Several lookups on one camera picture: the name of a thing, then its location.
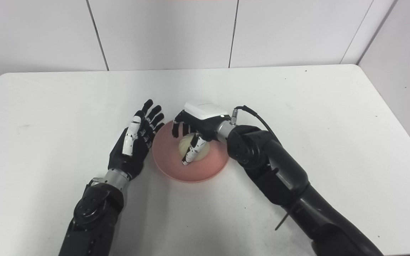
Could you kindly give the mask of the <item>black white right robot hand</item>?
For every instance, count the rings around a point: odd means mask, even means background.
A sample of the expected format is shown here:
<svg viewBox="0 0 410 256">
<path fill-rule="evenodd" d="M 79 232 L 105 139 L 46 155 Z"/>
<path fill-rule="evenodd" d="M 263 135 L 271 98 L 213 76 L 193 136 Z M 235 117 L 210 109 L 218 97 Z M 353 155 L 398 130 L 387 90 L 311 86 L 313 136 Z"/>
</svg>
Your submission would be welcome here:
<svg viewBox="0 0 410 256">
<path fill-rule="evenodd" d="M 172 136 L 190 133 L 193 138 L 181 162 L 188 165 L 203 150 L 206 142 L 218 141 L 218 131 L 223 123 L 229 123 L 229 113 L 219 105 L 207 100 L 192 100 L 184 104 L 184 109 L 173 120 Z"/>
</svg>

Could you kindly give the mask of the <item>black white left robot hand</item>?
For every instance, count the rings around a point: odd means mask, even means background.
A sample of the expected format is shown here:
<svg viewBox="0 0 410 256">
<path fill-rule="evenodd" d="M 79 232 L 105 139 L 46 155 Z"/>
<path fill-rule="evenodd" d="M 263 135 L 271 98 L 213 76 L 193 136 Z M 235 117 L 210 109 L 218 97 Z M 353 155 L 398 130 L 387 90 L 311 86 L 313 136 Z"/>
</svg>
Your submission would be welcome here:
<svg viewBox="0 0 410 256">
<path fill-rule="evenodd" d="M 143 170 L 144 161 L 154 138 L 164 126 L 162 107 L 153 104 L 153 100 L 148 99 L 135 113 L 109 155 L 108 169 L 120 170 L 126 173 L 130 180 L 137 177 Z"/>
</svg>

